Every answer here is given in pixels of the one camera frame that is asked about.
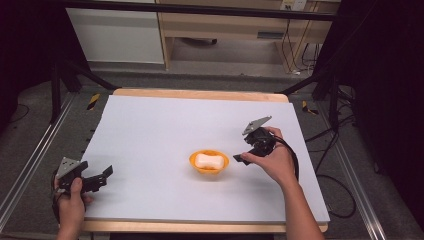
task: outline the wooden table edge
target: wooden table edge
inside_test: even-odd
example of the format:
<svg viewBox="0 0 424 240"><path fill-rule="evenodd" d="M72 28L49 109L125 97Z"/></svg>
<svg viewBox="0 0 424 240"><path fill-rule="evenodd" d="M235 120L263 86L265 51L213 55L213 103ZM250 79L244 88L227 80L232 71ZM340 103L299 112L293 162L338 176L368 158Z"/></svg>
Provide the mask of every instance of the wooden table edge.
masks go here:
<svg viewBox="0 0 424 240"><path fill-rule="evenodd" d="M163 97L163 98L236 100L236 101L289 102L287 96L284 94L262 93L262 92L227 92L227 91L205 91L205 90L120 88L115 90L113 92L113 95Z"/></svg>

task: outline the person's right hand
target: person's right hand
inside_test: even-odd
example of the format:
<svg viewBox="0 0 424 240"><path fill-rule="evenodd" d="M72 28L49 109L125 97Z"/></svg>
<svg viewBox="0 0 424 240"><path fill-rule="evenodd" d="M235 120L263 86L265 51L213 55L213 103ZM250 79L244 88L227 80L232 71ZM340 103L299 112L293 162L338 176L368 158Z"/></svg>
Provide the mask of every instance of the person's right hand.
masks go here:
<svg viewBox="0 0 424 240"><path fill-rule="evenodd" d="M283 138L280 129L273 127L265 127L265 129L276 137ZM265 172L282 187L293 181L297 182L290 151L279 142L275 144L274 150L268 156L258 157L251 153L244 152L241 154L241 157L246 161L262 167Z"/></svg>

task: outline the wire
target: wire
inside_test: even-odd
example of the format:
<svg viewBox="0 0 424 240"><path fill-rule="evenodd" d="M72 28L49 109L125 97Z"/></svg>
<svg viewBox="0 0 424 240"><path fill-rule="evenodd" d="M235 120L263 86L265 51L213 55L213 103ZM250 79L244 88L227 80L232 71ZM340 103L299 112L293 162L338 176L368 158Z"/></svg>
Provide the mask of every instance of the wire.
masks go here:
<svg viewBox="0 0 424 240"><path fill-rule="evenodd" d="M293 64L294 64L294 66L298 69L298 71L305 71L305 70L307 70L307 69L302 69L302 68L300 68L300 67L298 67L298 66L296 65L296 61L295 61L295 58L294 58L294 51L293 51L293 48L292 48L292 46L291 46L291 40L290 40L290 34L289 34L289 28L290 28L290 19L287 19L286 34L285 34L284 36L286 36L286 35L287 35L287 40L289 40L289 46L290 46L290 51L291 51L291 55L292 55L292 63L293 63Z"/></svg>
<svg viewBox="0 0 424 240"><path fill-rule="evenodd" d="M288 61L288 59L287 59L287 56L286 56L286 54L284 53L284 41L285 41L286 36L287 36L287 39L289 40L290 49L291 49L292 63L293 63L293 64L294 64L294 66L297 68L297 71L299 71L299 72L301 72L301 71L305 71L305 70L307 70L307 69L306 69L306 68L305 68L305 69L301 69L301 68L299 68L299 67L296 65L296 62L295 62L295 60L294 60L293 48L292 48L292 46L291 46L290 35L289 35L289 28L290 28L290 19L288 19L288 20L287 20L286 34L284 34L283 42L281 43L281 52L283 53L283 57L284 57L284 60L286 61L287 68L289 69L289 71L290 71L290 72L293 72L293 70L290 68L290 64L289 64L289 61Z"/></svg>
<svg viewBox="0 0 424 240"><path fill-rule="evenodd" d="M352 211L349 214L347 214L347 215L341 215L341 214L335 213L333 211L329 211L329 213L331 215L335 216L335 217L343 218L343 219L347 219L347 218L352 217L355 214L355 212L356 212L356 201L355 201L355 198L353 197L352 192L349 190L349 188L347 188L346 185L344 185L342 182L340 182L339 180L337 180L336 178L333 178L331 176L323 175L323 174L317 174L316 176L317 176L317 178L327 178L327 179L330 179L330 180L336 182L344 190L346 190L346 192L349 194L350 198L352 199L353 207L352 207Z"/></svg>
<svg viewBox="0 0 424 240"><path fill-rule="evenodd" d="M321 167L322 162L324 161L325 156L327 156L328 151L330 151L331 147L334 146L334 144L337 142L338 139L339 139L339 133L337 132L331 138L331 141L328 144L327 148L324 150L324 153L322 154L321 159L318 161L318 164L315 168L315 173L318 172L319 168Z"/></svg>
<svg viewBox="0 0 424 240"><path fill-rule="evenodd" d="M24 115L23 115L23 116L21 116L21 117L18 117L17 119L11 120L9 123L14 123L14 122L17 122L17 121L19 121L19 120L22 120L24 117L26 117L26 115L28 115L28 113L29 113L29 107L28 107L27 105L24 105L24 104L18 104L18 106L23 106L23 107L25 107L26 111L25 111Z"/></svg>

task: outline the hand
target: hand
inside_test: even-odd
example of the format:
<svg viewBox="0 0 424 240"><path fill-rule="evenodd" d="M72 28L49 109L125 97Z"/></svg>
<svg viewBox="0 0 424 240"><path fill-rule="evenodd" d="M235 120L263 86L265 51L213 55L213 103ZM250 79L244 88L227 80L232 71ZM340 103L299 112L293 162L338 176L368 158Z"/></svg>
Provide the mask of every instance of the hand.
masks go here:
<svg viewBox="0 0 424 240"><path fill-rule="evenodd" d="M276 137L283 138L280 129L273 127L265 127L265 129ZM275 144L274 150L268 156L258 157L251 153L244 152L241 154L241 157L246 161L262 167L265 172L282 187L291 183L293 180L297 181L290 151L279 142Z"/></svg>
<svg viewBox="0 0 424 240"><path fill-rule="evenodd" d="M59 180L54 181L55 189L59 187ZM77 239L84 222L85 206L92 198L81 197L82 179L75 178L71 185L71 196L57 193L60 217L60 229L57 239Z"/></svg>

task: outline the floor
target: floor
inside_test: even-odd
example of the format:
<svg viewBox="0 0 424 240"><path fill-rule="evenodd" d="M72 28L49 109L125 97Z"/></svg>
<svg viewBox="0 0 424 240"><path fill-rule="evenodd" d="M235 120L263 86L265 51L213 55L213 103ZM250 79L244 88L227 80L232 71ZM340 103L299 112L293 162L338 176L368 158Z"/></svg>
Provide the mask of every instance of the floor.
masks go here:
<svg viewBox="0 0 424 240"><path fill-rule="evenodd" d="M314 49L308 49L304 56L305 59L312 59L314 56ZM195 75L195 76L208 76L208 81L213 81L214 76L228 76L229 81L234 80L234 84L237 84L237 81L240 81L240 76L243 79L250 79L251 77L262 77L264 81L260 85L257 85L257 89L259 91L272 92L275 88L276 90L283 90L284 86L282 86L278 80L284 79L288 85L297 83L302 79L308 77L311 72L311 62L305 62L305 65L302 65L302 61L300 60L297 65L304 69L301 69L299 73L286 73L284 68L282 67L282 62L280 57L275 51L275 46L270 42L251 42L251 41L230 41L230 40L218 40L216 45L211 45L210 41L199 41L193 39L177 39L175 42L173 57L171 66L168 70L160 69L160 68L146 68L146 69L127 69L127 71L133 72L131 75L128 73L108 73L107 71L99 72L101 76L103 76L106 80L113 81L116 78L119 78L120 81L127 82L128 84L132 84L132 81L138 79L139 72L151 73L151 74L163 74L163 75ZM83 83L91 85L92 82L87 80L83 80ZM313 125L310 122L310 119L313 118L312 115L305 113L302 111L302 100L307 99L310 101L310 97L306 97L305 95L310 94L313 86L308 86L300 91L300 94L294 94L291 96L291 101L296 102L297 109L299 110L299 114L303 117L299 118L300 124L303 126L309 126L309 131L307 134L319 132L322 129L325 129L325 124L320 123L320 125ZM38 91L37 89L28 89L22 94L22 101L25 101L25 104L31 107L32 102L38 101L38 99L32 98L33 92ZM319 109L319 106L316 105L313 101L309 102L310 109ZM323 109L319 109L321 112L326 112L325 104L323 105ZM24 113L25 109L20 109L17 115ZM343 109L342 114L350 114L347 108ZM39 111L33 111L33 109L29 113L32 118L40 118L41 121L48 121L49 111L48 109L39 109ZM21 125L17 125L17 129L15 131L25 132L28 135L33 135L32 137L41 138L42 129L46 128L46 126L37 127L31 126L30 122L20 123ZM416 225L411 222L411 218L408 215L407 210L403 210L402 201L399 196L396 195L395 189L391 185L390 179L385 176L375 175L372 169L372 161L370 161L367 156L365 146L361 143L361 140L358 139L358 134L354 127L348 126L347 128L343 128L340 135L341 142L347 145L354 145L353 148L346 148L347 155L349 158L354 159L353 167L358 171L358 177L363 180L367 180L364 184L365 191L370 195L371 203L373 206L382 205L382 207L377 207L376 212L379 216L381 224L384 227L384 230L387 234L387 239L424 239L424 234L422 231L420 232L417 229ZM308 146L311 149L321 149L325 147L330 138L323 139L322 142L317 143L316 145ZM13 131L7 132L7 135L3 135L0 138L0 141L6 144L12 144L14 148L18 148L22 144L27 145L28 149L34 149L37 143L34 142L20 142L20 139L14 139ZM18 151L20 154L20 158L25 159L28 157L27 152ZM322 152L319 153L311 153L311 158L315 159L314 163L316 163ZM330 156L337 155L336 152L329 153ZM337 157L334 157L333 161L327 161L323 164L323 170L329 171L329 173L334 174L336 176L342 176L343 172L341 170L335 170L331 165L338 165L337 169L340 169L340 163L337 162ZM9 171L19 172L19 169L23 167L23 164L18 164L14 169L9 169ZM323 194L325 197L329 197L331 199L334 192L331 191L331 187L323 188ZM402 212L399 214L393 206L399 206L402 209ZM336 210L345 210L349 209L349 206L343 206L340 204L335 204L333 206ZM358 221L361 221L361 216L364 216L364 213L359 213L355 215ZM14 224L19 224L19 219L11 219ZM338 232L329 232L327 237L335 238L335 239L351 239L351 238L343 238L342 236L352 236L352 239L362 239L363 236L367 235L367 230L365 227L352 226L350 223L352 221L335 221L337 225ZM27 235L14 235L18 239L51 239L51 235L38 235L35 234L27 234ZM96 239L107 239L107 236L99 236Z"/></svg>

